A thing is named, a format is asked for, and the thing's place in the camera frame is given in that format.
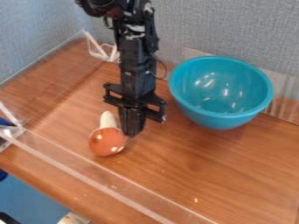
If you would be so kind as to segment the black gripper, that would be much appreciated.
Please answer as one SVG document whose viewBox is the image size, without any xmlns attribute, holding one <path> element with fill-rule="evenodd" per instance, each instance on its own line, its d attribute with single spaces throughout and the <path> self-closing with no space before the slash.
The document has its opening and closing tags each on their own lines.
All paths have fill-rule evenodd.
<svg viewBox="0 0 299 224">
<path fill-rule="evenodd" d="M 135 135 L 145 127 L 145 118 L 164 120 L 165 100 L 155 93 L 156 58 L 143 48 L 120 50 L 120 83 L 105 83 L 104 102 L 117 107 L 121 130 Z"/>
</svg>

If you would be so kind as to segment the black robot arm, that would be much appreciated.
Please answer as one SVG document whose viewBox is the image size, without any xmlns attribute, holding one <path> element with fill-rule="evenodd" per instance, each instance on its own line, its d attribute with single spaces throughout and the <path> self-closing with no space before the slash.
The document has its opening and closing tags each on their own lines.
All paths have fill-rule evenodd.
<svg viewBox="0 0 299 224">
<path fill-rule="evenodd" d="M 165 117 L 165 100 L 155 94 L 159 37 L 151 0 L 75 0 L 93 18 L 103 18 L 113 31 L 120 53 L 120 82 L 104 85 L 104 102 L 117 107 L 121 130 L 135 137 L 145 121 Z"/>
</svg>

